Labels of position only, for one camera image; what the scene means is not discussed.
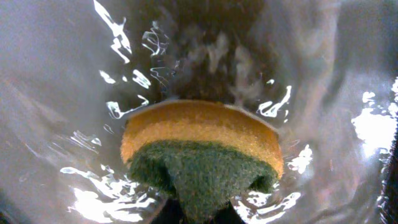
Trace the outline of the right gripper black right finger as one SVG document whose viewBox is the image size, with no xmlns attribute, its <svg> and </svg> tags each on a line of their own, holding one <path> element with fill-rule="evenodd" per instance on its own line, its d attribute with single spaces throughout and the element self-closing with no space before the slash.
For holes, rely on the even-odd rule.
<svg viewBox="0 0 398 224">
<path fill-rule="evenodd" d="M 226 207 L 219 210 L 214 217 L 215 224 L 244 224 L 242 218 L 237 214 L 231 202 Z"/>
</svg>

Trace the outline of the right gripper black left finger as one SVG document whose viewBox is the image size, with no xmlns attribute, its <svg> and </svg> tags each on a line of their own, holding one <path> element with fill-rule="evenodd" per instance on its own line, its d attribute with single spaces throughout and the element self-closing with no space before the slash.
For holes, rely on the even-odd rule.
<svg viewBox="0 0 398 224">
<path fill-rule="evenodd" d="M 177 200 L 168 199 L 150 224 L 185 224 L 185 215 Z"/>
</svg>

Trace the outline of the yellow green scrub sponge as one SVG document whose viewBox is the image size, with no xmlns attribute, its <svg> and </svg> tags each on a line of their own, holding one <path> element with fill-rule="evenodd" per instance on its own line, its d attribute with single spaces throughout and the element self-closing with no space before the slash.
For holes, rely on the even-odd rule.
<svg viewBox="0 0 398 224">
<path fill-rule="evenodd" d="M 134 113 L 120 151 L 130 177 L 178 200 L 189 223 L 212 219 L 234 196 L 271 192 L 284 171 L 272 126 L 209 101 L 165 101 Z"/>
</svg>

